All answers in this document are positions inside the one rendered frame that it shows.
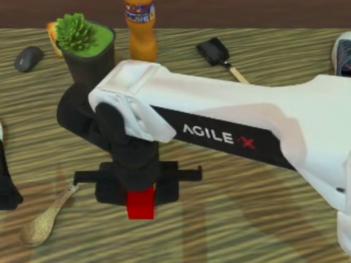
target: wooden table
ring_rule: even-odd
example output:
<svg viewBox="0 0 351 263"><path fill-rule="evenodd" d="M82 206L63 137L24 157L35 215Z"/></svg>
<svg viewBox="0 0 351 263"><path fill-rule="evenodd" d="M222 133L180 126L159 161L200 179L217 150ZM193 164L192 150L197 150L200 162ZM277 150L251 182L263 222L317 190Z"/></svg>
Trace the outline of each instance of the wooden table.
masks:
<svg viewBox="0 0 351 263"><path fill-rule="evenodd" d="M218 36L231 62L255 84L303 83L331 69L330 49L342 30L157 30L158 61L171 71L234 80L209 67L195 45ZM116 54L128 58L126 30ZM62 210L51 238L28 249L21 226L51 204L75 170L109 156L56 123L58 101L71 84L45 30L0 30L0 118L12 178L25 202L0 212L0 262L351 262L337 244L336 212L297 173L172 141L162 160L203 166L203 182L182 182L180 201L153 221L129 221L124 207L100 204L82 185ZM13 69L17 53L38 45L44 59L30 73Z"/></svg>

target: green plant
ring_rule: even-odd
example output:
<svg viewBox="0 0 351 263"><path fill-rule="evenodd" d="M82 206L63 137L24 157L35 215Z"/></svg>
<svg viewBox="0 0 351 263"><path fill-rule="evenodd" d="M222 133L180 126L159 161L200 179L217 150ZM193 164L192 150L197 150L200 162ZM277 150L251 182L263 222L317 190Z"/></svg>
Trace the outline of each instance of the green plant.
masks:
<svg viewBox="0 0 351 263"><path fill-rule="evenodd" d="M61 49L71 52L89 49L96 41L94 25L85 20L84 15L66 14L57 19L57 41Z"/></svg>

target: computer mouse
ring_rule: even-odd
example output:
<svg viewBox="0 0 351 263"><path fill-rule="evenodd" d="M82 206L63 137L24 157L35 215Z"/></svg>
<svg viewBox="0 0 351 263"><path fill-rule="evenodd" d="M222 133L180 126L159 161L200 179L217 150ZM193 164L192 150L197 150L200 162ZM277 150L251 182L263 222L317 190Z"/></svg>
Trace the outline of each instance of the computer mouse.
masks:
<svg viewBox="0 0 351 263"><path fill-rule="evenodd" d="M44 52L39 47L26 47L15 59L15 69L28 72L43 58Z"/></svg>

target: bottle label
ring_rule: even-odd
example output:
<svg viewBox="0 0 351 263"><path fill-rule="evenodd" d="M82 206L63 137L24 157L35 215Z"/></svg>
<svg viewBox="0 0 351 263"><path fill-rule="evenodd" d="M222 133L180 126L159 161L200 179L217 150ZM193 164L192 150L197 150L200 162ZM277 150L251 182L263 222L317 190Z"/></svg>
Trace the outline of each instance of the bottle label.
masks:
<svg viewBox="0 0 351 263"><path fill-rule="evenodd" d="M147 5L128 4L124 2L126 19L134 23L147 23L155 18L155 5L153 2Z"/></svg>

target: soda bottle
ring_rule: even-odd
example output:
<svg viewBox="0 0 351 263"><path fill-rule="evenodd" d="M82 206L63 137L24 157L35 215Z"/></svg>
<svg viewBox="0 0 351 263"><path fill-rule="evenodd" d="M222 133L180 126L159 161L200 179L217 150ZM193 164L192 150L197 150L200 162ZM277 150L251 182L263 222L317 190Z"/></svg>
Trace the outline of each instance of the soda bottle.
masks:
<svg viewBox="0 0 351 263"><path fill-rule="evenodd" d="M153 0L124 0L126 23L129 27L131 59L154 62L157 44L154 35L155 5Z"/></svg>

